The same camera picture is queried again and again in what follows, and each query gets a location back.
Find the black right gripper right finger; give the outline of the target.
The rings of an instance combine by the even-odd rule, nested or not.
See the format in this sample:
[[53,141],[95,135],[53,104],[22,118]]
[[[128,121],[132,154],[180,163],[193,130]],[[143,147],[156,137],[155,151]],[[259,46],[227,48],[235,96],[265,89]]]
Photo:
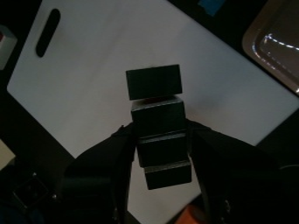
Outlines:
[[255,146],[188,121],[189,155],[209,224],[287,224],[275,160]]

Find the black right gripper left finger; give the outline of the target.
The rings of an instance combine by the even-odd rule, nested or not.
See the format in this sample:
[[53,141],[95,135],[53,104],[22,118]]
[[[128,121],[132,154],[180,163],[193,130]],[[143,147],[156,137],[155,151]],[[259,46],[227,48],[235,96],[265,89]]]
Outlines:
[[64,172],[53,224],[125,224],[135,150],[129,123],[77,156]]

